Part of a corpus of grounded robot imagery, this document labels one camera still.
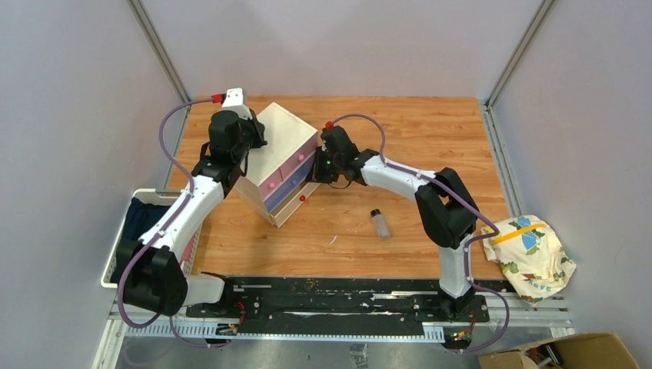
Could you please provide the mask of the pink drawer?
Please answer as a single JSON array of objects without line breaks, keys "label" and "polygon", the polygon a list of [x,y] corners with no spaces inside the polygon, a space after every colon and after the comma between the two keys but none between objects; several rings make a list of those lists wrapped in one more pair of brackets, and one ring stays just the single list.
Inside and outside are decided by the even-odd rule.
[{"label": "pink drawer", "polygon": [[281,177],[288,178],[297,168],[310,157],[318,146],[318,136],[313,134],[302,146],[297,149],[280,167]]},{"label": "pink drawer", "polygon": [[276,169],[271,175],[262,181],[258,191],[262,200],[266,200],[283,182],[282,173]]}]

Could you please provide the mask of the white mini drawer cabinet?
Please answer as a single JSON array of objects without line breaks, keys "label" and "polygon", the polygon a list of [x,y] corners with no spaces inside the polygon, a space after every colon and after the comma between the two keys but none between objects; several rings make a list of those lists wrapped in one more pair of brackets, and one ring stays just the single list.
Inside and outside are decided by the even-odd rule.
[{"label": "white mini drawer cabinet", "polygon": [[258,120],[265,126],[265,139],[268,144],[253,149],[248,156],[248,172],[238,179],[234,187],[237,196],[251,206],[260,216],[271,224],[268,211],[258,191],[264,179],[299,149],[313,134],[316,128],[292,114],[276,102],[271,103],[260,114]]}]

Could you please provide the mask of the purple drawer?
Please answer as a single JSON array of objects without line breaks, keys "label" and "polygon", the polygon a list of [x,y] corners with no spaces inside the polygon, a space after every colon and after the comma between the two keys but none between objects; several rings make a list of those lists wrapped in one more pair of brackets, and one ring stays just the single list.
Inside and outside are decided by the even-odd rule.
[{"label": "purple drawer", "polygon": [[268,211],[272,212],[301,182],[306,180],[312,169],[314,156],[315,154],[310,155],[307,161],[294,170],[264,201]]}]

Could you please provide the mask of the cream bottom drawer red knob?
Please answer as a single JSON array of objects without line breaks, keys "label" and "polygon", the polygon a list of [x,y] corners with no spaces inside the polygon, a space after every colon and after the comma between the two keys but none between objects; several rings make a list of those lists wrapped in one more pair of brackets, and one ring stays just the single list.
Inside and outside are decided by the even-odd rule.
[{"label": "cream bottom drawer red knob", "polygon": [[316,182],[301,182],[270,212],[271,224],[280,228],[319,186]]}]

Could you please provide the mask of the small clear bottle black cap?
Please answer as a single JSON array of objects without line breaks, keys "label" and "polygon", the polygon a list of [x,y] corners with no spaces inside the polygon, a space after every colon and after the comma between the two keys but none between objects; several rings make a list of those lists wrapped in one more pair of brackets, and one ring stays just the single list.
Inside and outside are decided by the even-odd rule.
[{"label": "small clear bottle black cap", "polygon": [[391,237],[391,232],[381,211],[379,209],[374,209],[370,212],[370,216],[378,238],[380,240],[389,239]]}]

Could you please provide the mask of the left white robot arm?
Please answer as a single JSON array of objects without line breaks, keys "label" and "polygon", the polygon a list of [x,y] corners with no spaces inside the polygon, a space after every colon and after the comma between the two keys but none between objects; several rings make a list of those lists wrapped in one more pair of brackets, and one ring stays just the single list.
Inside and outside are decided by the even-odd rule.
[{"label": "left white robot arm", "polygon": [[190,239],[247,173],[250,150],[266,145],[264,125],[248,107],[223,108],[211,116],[209,140],[188,172],[188,185],[160,221],[136,241],[116,250],[118,310],[126,319],[132,305],[155,316],[173,316],[183,306],[205,303],[216,317],[235,309],[235,296],[216,274],[187,276],[181,258]]}]

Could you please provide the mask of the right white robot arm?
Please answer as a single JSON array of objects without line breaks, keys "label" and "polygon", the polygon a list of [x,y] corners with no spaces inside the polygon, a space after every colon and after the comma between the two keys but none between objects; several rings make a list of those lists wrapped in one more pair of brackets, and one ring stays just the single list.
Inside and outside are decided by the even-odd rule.
[{"label": "right white robot arm", "polygon": [[474,296],[463,243],[475,232],[477,205],[457,172],[421,171],[378,151],[359,151],[342,127],[324,128],[321,139],[313,182],[331,184],[343,176],[350,183],[382,188],[416,203],[424,231],[438,247],[440,313],[449,321],[460,320]]}]

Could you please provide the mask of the white perforated basket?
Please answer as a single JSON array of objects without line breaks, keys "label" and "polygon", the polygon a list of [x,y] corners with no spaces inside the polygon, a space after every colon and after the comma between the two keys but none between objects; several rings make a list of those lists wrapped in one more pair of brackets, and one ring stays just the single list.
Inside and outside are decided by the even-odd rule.
[{"label": "white perforated basket", "polygon": [[[169,205],[170,207],[175,203],[177,198],[182,193],[182,190],[162,190],[155,188],[139,188],[133,194],[132,198],[137,198],[146,204],[159,204]],[[125,218],[121,224],[120,231],[118,232],[114,245],[111,250],[111,256],[105,264],[104,272],[101,279],[101,286],[104,288],[117,288],[118,283],[111,283],[109,281],[111,273],[115,269],[115,251],[118,246],[119,239]],[[181,256],[180,266],[186,276],[190,275],[193,270],[195,256],[198,250],[198,245],[201,237],[201,224],[198,226],[196,232],[191,236],[186,245],[184,252]]]}]

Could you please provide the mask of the dark blue cloth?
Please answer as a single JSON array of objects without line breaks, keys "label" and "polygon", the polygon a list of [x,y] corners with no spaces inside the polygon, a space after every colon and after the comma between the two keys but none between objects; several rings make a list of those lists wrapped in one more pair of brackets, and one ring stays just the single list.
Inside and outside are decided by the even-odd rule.
[{"label": "dark blue cloth", "polygon": [[119,282],[130,259],[142,248],[139,244],[141,236],[154,227],[169,208],[169,205],[146,204],[132,198],[115,251],[115,269],[109,279],[111,283]]}]

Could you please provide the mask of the printed cream cloth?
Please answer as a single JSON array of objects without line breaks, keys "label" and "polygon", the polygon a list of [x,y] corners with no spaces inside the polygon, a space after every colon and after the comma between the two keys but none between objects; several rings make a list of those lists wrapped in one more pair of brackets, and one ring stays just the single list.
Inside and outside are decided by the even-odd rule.
[{"label": "printed cream cloth", "polygon": [[533,306],[568,285],[577,265],[548,223],[521,215],[496,226],[498,235],[482,241],[486,259],[500,266],[522,300]]}]

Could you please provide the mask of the cardboard box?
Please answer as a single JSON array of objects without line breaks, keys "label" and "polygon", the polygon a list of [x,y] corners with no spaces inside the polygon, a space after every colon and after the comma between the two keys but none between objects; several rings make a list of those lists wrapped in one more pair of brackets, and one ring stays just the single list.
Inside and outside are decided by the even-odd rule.
[{"label": "cardboard box", "polygon": [[478,356],[481,368],[639,368],[613,332],[587,332],[535,341]]}]

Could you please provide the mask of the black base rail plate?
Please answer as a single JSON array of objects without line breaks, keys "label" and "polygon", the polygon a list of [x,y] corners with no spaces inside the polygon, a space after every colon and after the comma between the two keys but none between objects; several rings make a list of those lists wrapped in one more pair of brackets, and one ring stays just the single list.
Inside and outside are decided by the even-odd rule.
[{"label": "black base rail plate", "polygon": [[456,311],[441,304],[438,287],[436,279],[229,277],[221,302],[185,314],[241,338],[467,343],[490,320],[485,297]]}]

